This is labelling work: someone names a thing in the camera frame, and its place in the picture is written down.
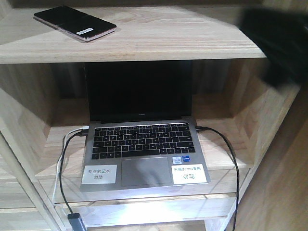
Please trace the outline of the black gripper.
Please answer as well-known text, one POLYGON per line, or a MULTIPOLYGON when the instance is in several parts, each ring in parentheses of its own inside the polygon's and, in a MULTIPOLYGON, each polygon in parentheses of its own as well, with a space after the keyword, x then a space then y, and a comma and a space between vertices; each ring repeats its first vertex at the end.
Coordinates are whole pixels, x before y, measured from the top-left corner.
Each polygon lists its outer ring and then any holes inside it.
POLYGON ((239 29, 269 60, 267 84, 302 85, 308 81, 308 15, 270 8, 246 8, 239 29))

